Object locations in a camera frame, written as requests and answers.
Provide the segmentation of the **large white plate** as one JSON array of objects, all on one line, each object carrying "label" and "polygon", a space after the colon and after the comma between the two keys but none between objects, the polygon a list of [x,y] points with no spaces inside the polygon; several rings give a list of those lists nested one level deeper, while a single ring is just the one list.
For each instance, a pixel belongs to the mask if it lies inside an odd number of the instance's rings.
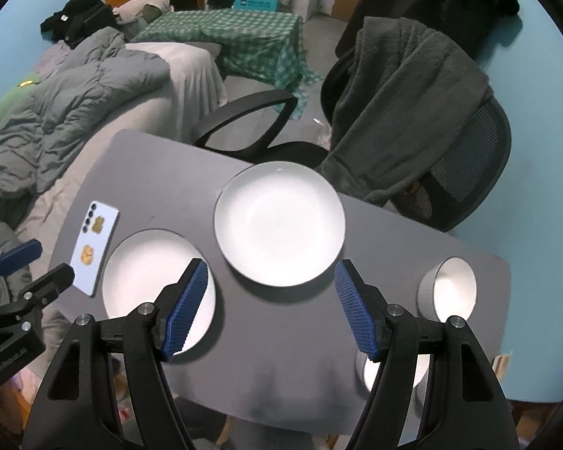
[{"label": "large white plate", "polygon": [[166,229],[146,229],[125,239],[110,255],[102,276],[107,317],[119,318],[142,303],[153,303],[195,258],[204,256],[184,237]]}]

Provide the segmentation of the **white ribbed ramekin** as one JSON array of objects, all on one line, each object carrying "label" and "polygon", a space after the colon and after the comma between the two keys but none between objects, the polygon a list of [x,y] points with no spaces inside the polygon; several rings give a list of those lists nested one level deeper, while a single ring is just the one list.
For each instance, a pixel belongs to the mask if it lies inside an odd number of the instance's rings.
[{"label": "white ribbed ramekin", "polygon": [[477,302],[477,279],[461,257],[449,257],[430,269],[417,292],[419,313],[428,320],[446,322],[451,316],[468,320]]},{"label": "white ribbed ramekin", "polygon": [[[409,376],[411,386],[415,389],[426,378],[430,361],[430,354],[418,354],[414,370],[410,370],[405,363],[390,363],[389,381],[400,382]],[[386,367],[382,367],[376,361],[371,361],[368,355],[362,351],[358,351],[356,354],[355,368],[360,383],[368,393],[374,388],[377,376],[383,374],[386,370]]]}]

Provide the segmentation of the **light blue smartphone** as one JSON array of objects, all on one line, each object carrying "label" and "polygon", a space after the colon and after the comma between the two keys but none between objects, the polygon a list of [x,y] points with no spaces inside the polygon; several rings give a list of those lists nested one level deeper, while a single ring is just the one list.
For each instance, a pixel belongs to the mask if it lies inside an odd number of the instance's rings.
[{"label": "light blue smartphone", "polygon": [[75,274],[74,287],[87,297],[94,296],[102,261],[119,215],[117,208],[92,201],[84,216],[70,265]]}]

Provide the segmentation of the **grey comforter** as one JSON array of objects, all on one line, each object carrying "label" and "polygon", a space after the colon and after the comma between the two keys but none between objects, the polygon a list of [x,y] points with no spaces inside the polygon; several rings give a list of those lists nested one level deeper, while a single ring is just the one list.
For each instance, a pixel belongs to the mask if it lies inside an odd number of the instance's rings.
[{"label": "grey comforter", "polygon": [[110,112],[169,78],[163,58],[127,48],[111,27],[85,39],[1,121],[0,199],[50,189]]}]

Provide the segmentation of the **black mesh office chair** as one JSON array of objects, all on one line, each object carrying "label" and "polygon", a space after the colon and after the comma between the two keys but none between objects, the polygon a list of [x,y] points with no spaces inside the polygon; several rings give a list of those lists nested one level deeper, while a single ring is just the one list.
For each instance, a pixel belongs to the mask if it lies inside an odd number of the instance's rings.
[{"label": "black mesh office chair", "polygon": [[280,114],[233,158],[253,164],[290,159],[316,169],[337,191],[397,211],[440,232],[466,219],[487,197],[512,149],[509,121],[474,61],[431,34],[413,47],[362,47],[337,62],[346,87],[333,110],[330,149],[274,145],[297,107],[286,90],[244,96],[209,114],[191,135],[205,147],[221,128],[273,106]]}]

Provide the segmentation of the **bed with beige sheet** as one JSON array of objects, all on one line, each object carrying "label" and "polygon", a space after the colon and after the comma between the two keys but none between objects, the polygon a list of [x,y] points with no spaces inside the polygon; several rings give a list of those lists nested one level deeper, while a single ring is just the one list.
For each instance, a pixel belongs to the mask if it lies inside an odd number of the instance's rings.
[{"label": "bed with beige sheet", "polygon": [[142,94],[111,112],[86,142],[71,166],[38,198],[16,229],[22,241],[38,240],[43,248],[34,270],[46,271],[67,213],[83,181],[117,132],[130,129],[187,143],[193,128],[227,103],[223,78],[210,47],[171,42],[128,44],[128,49],[156,54],[170,66],[162,87]]}]

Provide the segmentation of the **dark grey fleece blanket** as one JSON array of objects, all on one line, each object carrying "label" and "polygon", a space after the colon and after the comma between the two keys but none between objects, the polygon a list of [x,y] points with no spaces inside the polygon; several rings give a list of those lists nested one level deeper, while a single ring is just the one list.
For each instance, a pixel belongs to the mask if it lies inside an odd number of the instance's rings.
[{"label": "dark grey fleece blanket", "polygon": [[317,171],[382,205],[438,162],[492,89],[458,44],[417,20],[366,17],[354,57]]}]

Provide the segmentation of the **black clothes pile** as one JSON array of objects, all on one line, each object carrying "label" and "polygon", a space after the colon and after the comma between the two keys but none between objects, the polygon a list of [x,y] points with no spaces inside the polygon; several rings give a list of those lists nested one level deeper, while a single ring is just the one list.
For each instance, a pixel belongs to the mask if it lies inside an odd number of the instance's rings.
[{"label": "black clothes pile", "polygon": [[63,41],[75,49],[98,30],[119,25],[113,9],[102,0],[69,0],[62,10],[40,23],[40,34],[54,44]]}]

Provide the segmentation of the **green checkered tablecloth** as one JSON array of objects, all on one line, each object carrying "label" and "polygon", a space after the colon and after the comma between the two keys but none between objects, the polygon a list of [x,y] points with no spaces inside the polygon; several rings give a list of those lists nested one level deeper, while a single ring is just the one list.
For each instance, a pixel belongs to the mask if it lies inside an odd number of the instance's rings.
[{"label": "green checkered tablecloth", "polygon": [[307,107],[308,87],[321,80],[308,66],[303,20],[293,13],[231,8],[171,12],[149,23],[133,41],[219,45],[216,64],[223,76],[288,91],[298,100],[294,120]]}]

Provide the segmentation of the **teal storage box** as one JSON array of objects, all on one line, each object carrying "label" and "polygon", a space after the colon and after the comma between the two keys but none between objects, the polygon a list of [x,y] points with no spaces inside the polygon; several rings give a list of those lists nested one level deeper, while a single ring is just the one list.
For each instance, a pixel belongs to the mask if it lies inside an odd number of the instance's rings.
[{"label": "teal storage box", "polygon": [[235,0],[234,9],[246,9],[251,11],[276,12],[280,7],[278,0]]}]

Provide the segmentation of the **black jacket hanging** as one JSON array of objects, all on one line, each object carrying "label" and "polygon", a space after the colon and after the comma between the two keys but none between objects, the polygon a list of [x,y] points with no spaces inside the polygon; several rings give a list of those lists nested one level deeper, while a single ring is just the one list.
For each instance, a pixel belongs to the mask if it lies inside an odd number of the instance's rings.
[{"label": "black jacket hanging", "polygon": [[519,11],[519,0],[359,0],[336,45],[336,56],[355,46],[366,17],[404,17],[439,30],[475,58],[497,25]]}]

